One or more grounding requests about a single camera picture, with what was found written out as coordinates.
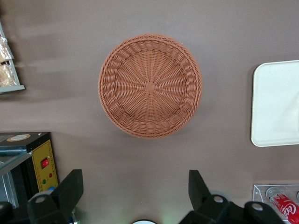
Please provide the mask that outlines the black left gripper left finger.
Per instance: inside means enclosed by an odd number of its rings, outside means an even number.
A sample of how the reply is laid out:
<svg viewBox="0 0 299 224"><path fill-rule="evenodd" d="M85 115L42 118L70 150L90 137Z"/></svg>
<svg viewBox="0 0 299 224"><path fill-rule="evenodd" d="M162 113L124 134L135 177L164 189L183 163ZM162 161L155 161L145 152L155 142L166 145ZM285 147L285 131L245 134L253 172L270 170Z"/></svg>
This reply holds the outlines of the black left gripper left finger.
<svg viewBox="0 0 299 224"><path fill-rule="evenodd" d="M53 191L43 191L27 204L31 224L67 224L84 192L81 169L72 170Z"/></svg>

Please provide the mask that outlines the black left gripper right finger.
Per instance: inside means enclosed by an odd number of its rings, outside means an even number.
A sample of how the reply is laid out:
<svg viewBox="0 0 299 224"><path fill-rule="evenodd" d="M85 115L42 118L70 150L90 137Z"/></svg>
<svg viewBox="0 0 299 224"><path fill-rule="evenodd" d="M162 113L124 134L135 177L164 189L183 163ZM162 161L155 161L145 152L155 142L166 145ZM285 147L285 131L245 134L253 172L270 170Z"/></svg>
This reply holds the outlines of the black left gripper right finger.
<svg viewBox="0 0 299 224"><path fill-rule="evenodd" d="M189 171L188 194L193 207L181 224L232 224L228 216L230 202L221 195L213 195L197 170Z"/></svg>

